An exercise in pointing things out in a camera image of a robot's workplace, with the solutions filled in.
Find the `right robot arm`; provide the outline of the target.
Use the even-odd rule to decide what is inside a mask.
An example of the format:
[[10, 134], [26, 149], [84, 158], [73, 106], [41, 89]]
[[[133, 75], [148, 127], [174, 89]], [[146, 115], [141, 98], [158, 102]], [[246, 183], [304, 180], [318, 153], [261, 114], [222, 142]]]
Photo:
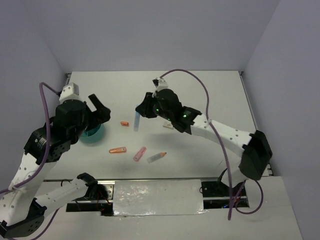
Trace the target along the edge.
[[182, 105], [171, 89], [147, 92], [135, 110], [144, 118], [168, 120], [178, 132], [205, 138], [220, 144], [224, 153], [229, 150], [236, 154], [239, 163], [231, 166], [227, 162], [227, 170], [217, 184], [223, 196], [230, 195], [245, 180], [259, 181], [273, 156], [264, 132], [250, 133], [210, 120], [199, 110]]

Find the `pink correction tape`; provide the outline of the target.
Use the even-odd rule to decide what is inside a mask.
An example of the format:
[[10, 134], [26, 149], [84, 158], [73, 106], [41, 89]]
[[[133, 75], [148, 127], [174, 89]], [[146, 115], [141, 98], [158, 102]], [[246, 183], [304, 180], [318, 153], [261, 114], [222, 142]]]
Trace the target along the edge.
[[138, 162], [138, 161], [142, 158], [142, 156], [145, 154], [146, 150], [147, 150], [147, 148], [143, 146], [143, 147], [136, 153], [136, 155], [133, 157], [133, 160], [134, 160], [135, 162]]

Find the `small white eraser box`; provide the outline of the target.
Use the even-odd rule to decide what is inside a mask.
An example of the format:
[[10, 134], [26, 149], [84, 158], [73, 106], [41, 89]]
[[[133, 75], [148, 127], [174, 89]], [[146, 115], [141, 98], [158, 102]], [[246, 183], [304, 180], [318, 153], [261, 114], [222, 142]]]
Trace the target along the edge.
[[164, 122], [162, 126], [170, 130], [174, 129], [173, 125], [170, 122]]

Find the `blue highlighter body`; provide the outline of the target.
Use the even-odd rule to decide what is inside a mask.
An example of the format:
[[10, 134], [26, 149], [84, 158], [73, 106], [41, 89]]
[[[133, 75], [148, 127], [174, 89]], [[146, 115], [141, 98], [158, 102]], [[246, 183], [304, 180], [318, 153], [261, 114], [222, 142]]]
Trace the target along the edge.
[[136, 111], [135, 112], [135, 117], [134, 117], [134, 124], [133, 124], [133, 130], [137, 132], [139, 130], [139, 125], [140, 125], [140, 114]]

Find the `orange tip highlighter body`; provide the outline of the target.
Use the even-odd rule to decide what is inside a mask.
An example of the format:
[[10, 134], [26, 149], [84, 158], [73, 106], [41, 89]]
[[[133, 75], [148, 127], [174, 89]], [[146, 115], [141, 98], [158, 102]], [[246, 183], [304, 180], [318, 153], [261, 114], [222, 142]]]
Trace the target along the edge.
[[163, 158], [167, 153], [166, 152], [160, 152], [160, 153], [157, 153], [153, 156], [150, 156], [147, 158], [147, 162], [150, 164], [150, 163], [153, 163], [161, 158]]

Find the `teal round organizer container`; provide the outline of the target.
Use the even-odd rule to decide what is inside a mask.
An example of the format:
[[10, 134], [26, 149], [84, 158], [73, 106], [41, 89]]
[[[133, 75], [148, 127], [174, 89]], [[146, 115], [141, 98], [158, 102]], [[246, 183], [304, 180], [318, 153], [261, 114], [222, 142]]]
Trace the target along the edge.
[[103, 124], [98, 125], [96, 128], [85, 131], [79, 138], [84, 144], [95, 144], [103, 139], [105, 134], [105, 127]]

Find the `silver foil sheet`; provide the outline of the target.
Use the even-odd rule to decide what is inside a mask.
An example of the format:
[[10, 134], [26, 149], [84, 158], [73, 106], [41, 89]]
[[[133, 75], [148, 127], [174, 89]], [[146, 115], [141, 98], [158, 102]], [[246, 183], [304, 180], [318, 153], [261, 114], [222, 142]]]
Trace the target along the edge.
[[205, 213], [201, 181], [117, 181], [113, 192], [115, 216], [179, 216]]

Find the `orange marker cap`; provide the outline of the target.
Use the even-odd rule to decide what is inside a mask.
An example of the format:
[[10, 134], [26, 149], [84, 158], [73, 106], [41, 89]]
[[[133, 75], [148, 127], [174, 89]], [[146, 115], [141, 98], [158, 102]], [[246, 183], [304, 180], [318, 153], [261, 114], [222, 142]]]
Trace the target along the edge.
[[121, 121], [120, 124], [121, 124], [122, 126], [125, 126], [125, 127], [128, 127], [128, 126], [129, 126], [129, 123], [126, 122], [126, 121]]

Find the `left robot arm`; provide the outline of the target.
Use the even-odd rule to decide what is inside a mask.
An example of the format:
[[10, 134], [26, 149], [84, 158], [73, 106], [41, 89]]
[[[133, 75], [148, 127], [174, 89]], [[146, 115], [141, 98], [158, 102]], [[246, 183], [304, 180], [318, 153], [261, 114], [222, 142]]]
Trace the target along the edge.
[[95, 94], [88, 97], [96, 110], [78, 99], [63, 100], [55, 115], [29, 137], [11, 186], [0, 199], [0, 235], [5, 239], [32, 235], [52, 212], [78, 198], [95, 199], [105, 188], [88, 173], [81, 173], [55, 190], [36, 193], [61, 156], [87, 130], [111, 118], [111, 111]]

